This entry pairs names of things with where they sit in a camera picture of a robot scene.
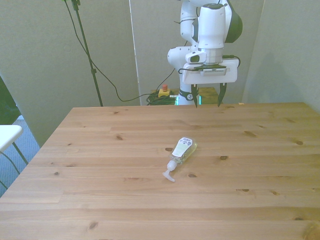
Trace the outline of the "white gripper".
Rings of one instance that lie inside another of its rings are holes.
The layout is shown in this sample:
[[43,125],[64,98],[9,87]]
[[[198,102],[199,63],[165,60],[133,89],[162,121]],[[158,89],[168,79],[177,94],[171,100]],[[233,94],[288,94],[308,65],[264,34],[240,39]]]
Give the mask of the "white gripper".
[[238,78],[238,59],[223,59],[221,63],[205,65],[203,63],[186,63],[181,69],[182,82],[191,85],[191,94],[194,105],[198,107],[199,88],[197,84],[219,85],[217,106],[223,102],[227,84],[234,83]]

